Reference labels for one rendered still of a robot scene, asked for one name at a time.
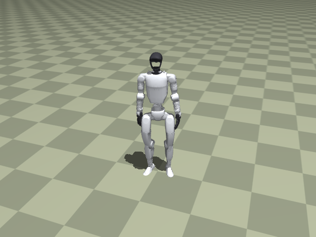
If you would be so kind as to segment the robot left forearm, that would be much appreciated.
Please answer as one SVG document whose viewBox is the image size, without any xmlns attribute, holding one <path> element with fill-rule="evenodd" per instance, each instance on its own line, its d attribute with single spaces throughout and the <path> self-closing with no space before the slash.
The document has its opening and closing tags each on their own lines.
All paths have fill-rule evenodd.
<svg viewBox="0 0 316 237">
<path fill-rule="evenodd" d="M 178 95 L 178 100 L 177 101 L 173 101 L 173 105 L 174 105 L 175 116 L 176 116 L 176 114 L 179 114 L 179 117 L 180 117 L 181 116 L 181 112 L 180 112 L 179 95 Z"/>
</svg>

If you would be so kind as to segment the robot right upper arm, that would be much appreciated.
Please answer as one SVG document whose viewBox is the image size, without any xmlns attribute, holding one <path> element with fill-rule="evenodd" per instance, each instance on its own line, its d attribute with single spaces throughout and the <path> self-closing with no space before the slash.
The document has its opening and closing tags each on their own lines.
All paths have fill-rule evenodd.
<svg viewBox="0 0 316 237">
<path fill-rule="evenodd" d="M 137 83 L 137 88 L 138 88 L 138 96 L 137 96 L 137 100 L 144 100 L 145 98 L 145 94 L 143 93 L 144 92 L 144 81 L 145 81 L 145 76 L 146 76 L 146 73 L 142 73 L 138 76 L 138 83 Z"/>
</svg>

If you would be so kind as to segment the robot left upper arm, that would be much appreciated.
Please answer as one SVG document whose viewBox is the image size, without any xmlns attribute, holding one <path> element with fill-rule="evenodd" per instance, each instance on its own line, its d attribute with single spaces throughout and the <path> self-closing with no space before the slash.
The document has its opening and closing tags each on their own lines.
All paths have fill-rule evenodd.
<svg viewBox="0 0 316 237">
<path fill-rule="evenodd" d="M 170 95 L 172 101 L 178 100 L 178 94 L 177 94 L 177 79 L 174 74 L 167 74 L 167 80 L 170 83 L 170 89 L 172 92 L 172 95 Z"/>
</svg>

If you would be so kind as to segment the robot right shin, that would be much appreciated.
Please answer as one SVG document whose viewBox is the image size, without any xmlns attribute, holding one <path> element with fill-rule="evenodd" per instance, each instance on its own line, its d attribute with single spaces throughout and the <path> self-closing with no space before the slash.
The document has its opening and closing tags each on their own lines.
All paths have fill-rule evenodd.
<svg viewBox="0 0 316 237">
<path fill-rule="evenodd" d="M 147 158 L 147 162 L 148 162 L 148 167 L 149 166 L 153 166 L 153 155 L 154 155 L 154 147 L 153 148 L 149 148 L 148 146 L 145 145 L 145 156 Z"/>
</svg>

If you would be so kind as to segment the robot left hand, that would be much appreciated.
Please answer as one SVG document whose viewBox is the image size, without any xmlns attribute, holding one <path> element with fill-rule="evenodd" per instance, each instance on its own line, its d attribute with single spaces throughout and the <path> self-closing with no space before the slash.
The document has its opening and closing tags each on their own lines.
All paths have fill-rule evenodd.
<svg viewBox="0 0 316 237">
<path fill-rule="evenodd" d="M 179 125 L 179 122 L 180 122 L 180 118 L 181 117 L 179 117 L 179 114 L 176 114 L 176 125 L 174 126 L 174 128 L 175 128 L 175 130 L 177 129 L 177 127 L 178 127 L 178 125 Z"/>
</svg>

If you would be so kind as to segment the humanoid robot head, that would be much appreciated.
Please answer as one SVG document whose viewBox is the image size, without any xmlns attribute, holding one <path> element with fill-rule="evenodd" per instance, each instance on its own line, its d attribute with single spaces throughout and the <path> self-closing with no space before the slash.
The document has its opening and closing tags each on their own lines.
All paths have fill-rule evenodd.
<svg viewBox="0 0 316 237">
<path fill-rule="evenodd" d="M 152 62 L 156 62 L 156 63 L 160 62 L 160 66 L 159 67 L 153 67 L 152 66 Z M 152 69 L 154 71 L 154 72 L 152 72 L 152 74 L 159 75 L 159 74 L 162 73 L 162 72 L 160 72 L 160 73 L 158 72 L 158 71 L 160 71 L 161 63 L 162 63 L 162 55 L 160 53 L 158 53 L 158 52 L 152 53 L 151 56 L 150 56 L 150 65 L 151 65 L 151 67 L 152 67 Z"/>
</svg>

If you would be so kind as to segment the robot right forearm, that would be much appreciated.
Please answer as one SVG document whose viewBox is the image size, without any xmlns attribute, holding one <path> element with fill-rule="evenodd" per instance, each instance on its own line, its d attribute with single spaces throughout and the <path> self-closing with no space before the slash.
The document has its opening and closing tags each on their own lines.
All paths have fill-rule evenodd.
<svg viewBox="0 0 316 237">
<path fill-rule="evenodd" d="M 137 94 L 138 96 L 138 94 Z M 140 113 L 143 112 L 143 100 L 137 100 L 137 112 L 136 115 L 140 116 Z"/>
</svg>

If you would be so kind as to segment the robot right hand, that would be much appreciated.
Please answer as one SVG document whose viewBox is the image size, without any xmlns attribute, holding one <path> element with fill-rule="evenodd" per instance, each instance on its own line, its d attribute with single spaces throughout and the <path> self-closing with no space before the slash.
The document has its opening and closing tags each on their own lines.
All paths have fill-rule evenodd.
<svg viewBox="0 0 316 237">
<path fill-rule="evenodd" d="M 142 112 L 140 113 L 140 116 L 137 115 L 137 123 L 138 123 L 140 126 L 141 126 L 142 116 L 143 116 L 143 113 L 142 113 Z"/>
</svg>

